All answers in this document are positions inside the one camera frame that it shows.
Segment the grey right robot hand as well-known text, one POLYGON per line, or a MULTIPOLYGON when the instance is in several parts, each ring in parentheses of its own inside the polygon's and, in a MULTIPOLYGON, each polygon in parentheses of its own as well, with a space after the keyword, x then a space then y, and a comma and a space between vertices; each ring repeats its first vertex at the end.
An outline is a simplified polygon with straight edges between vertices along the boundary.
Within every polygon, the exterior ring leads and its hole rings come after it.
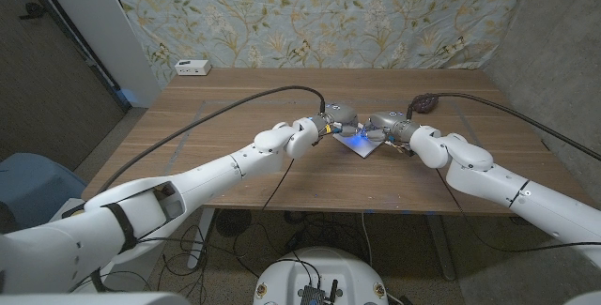
POLYGON ((377 112, 370 115, 365 126, 365 136, 374 142, 393 141, 408 143, 420 127, 398 112, 377 112))

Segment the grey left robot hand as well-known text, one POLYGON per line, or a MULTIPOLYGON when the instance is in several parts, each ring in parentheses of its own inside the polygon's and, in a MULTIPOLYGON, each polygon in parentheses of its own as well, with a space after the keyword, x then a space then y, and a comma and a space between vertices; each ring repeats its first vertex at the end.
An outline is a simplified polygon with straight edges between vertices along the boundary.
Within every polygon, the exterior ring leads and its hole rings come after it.
POLYGON ((356 111, 343 103, 328 103, 323 113, 311 117, 319 135, 339 134, 351 137, 359 131, 356 111))

